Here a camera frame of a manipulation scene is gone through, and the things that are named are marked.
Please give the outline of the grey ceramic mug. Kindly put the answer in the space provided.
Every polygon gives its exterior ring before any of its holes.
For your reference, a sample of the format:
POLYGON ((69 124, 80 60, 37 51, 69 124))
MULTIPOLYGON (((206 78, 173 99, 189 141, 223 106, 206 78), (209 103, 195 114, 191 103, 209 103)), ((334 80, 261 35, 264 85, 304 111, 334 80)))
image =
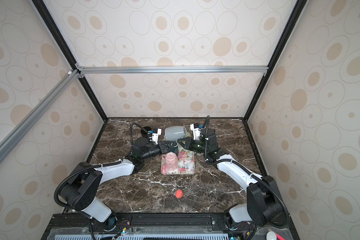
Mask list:
POLYGON ((165 139, 176 142, 178 139, 186 137, 187 130, 184 126, 173 126, 165 128, 165 139))

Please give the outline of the black ceramic mug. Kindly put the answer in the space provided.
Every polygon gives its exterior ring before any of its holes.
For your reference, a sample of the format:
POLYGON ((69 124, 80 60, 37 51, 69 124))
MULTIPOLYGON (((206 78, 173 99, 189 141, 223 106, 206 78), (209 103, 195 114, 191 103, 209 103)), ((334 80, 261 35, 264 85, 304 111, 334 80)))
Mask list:
POLYGON ((148 133, 150 133, 152 131, 152 128, 149 126, 145 126, 143 127, 143 129, 141 129, 141 134, 142 136, 146 136, 148 133))

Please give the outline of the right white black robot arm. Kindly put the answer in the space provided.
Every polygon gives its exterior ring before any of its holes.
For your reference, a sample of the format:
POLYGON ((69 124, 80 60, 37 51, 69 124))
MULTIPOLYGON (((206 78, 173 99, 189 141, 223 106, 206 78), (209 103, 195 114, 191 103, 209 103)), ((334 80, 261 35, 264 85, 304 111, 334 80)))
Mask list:
POLYGON ((231 225, 252 222, 263 227, 267 224, 284 229, 290 224, 290 214, 284 203, 276 181, 271 176, 263 177, 249 170, 219 147, 216 135, 201 135, 198 140, 186 137, 177 140, 184 149, 202 154, 206 163, 233 179, 247 196, 245 204, 228 210, 231 225))

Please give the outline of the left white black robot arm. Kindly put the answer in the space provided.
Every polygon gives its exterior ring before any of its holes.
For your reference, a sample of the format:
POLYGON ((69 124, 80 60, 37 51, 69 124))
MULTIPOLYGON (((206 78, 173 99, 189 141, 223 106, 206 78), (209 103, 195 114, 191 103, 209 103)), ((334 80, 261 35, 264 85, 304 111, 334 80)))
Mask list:
POLYGON ((145 160, 167 153, 179 153, 174 141, 150 142, 138 138, 132 143, 129 153, 112 163, 90 165, 82 162, 56 188, 55 202, 64 208, 75 210, 100 223, 114 225, 116 217, 113 211, 96 197, 99 185, 119 177, 138 173, 145 160))

